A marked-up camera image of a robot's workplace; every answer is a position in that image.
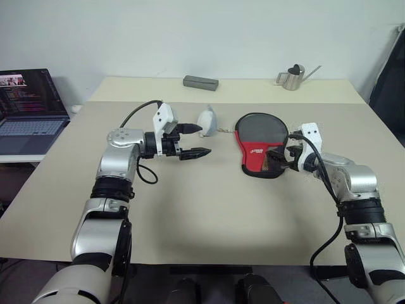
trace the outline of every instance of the white wall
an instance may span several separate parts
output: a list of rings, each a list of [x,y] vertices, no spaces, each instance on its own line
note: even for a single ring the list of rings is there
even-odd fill
[[[0,69],[48,67],[68,105],[105,75],[270,79],[294,63],[367,98],[404,21],[405,0],[1,1]]]

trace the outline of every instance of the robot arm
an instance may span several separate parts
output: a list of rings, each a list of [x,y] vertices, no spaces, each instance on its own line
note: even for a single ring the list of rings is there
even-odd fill
[[[351,244],[344,251],[351,282],[366,289],[375,303],[404,301],[404,254],[392,224],[385,219],[374,172],[348,158],[322,153],[315,123],[303,124],[290,135],[281,161],[285,168],[321,179],[318,159],[301,136],[307,137],[319,151],[338,201],[337,215],[345,219],[344,231]],[[272,152],[270,157],[282,159]]]
[[[201,128],[178,124],[170,105],[160,105],[153,122],[155,132],[118,128],[108,134],[90,199],[73,237],[72,264],[57,272],[33,303],[107,303],[111,276],[125,277],[130,264],[132,225],[128,211],[139,159],[166,155],[187,160],[211,152],[179,147],[181,133]]]

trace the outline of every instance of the gray eraser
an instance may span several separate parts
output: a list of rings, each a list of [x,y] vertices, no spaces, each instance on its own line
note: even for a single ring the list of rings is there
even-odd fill
[[[201,78],[187,75],[183,78],[183,86],[195,87],[196,89],[203,89],[209,91],[215,91],[218,87],[219,81],[216,79]]]

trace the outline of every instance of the laptop screen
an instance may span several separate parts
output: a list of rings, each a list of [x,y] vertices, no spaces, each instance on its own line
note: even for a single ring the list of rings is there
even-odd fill
[[[47,69],[0,72],[0,113],[7,117],[67,116]]]

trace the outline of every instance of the laptop keyboard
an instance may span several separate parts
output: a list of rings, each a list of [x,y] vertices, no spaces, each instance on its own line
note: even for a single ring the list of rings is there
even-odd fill
[[[54,135],[63,122],[62,120],[5,122],[0,126],[0,136]]]

